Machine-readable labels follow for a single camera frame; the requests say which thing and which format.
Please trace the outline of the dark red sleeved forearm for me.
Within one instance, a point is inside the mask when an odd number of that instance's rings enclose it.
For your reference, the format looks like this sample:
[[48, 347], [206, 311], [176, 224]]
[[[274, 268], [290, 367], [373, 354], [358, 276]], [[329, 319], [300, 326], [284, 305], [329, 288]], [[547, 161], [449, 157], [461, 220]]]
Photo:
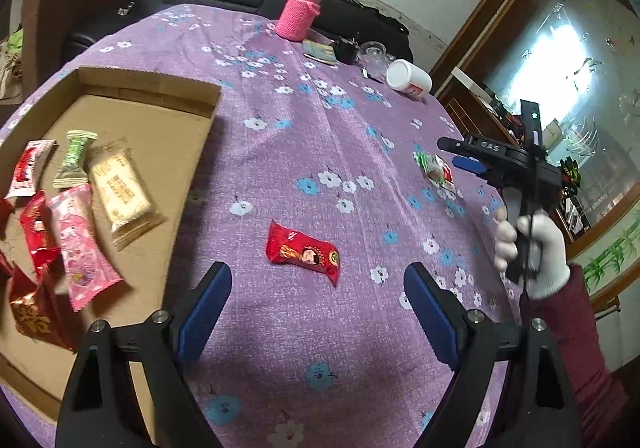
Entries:
[[622, 416], [628, 396], [606, 368], [582, 268], [570, 266], [558, 293], [543, 299], [523, 295], [521, 313], [548, 325], [574, 390], [584, 445], [596, 446]]

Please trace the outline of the white gloved right hand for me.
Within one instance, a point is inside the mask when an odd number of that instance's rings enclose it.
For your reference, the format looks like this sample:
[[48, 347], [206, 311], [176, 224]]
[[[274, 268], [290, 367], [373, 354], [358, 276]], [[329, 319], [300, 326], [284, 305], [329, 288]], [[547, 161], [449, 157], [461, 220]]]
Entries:
[[518, 258], [521, 246], [516, 244], [518, 233], [526, 238], [524, 245], [528, 275], [521, 286], [531, 299], [545, 299], [559, 293], [570, 280], [570, 267], [566, 261], [565, 241], [558, 226], [544, 211], [533, 216], [520, 216], [516, 225], [508, 222], [504, 207], [496, 212], [494, 263], [500, 272]]

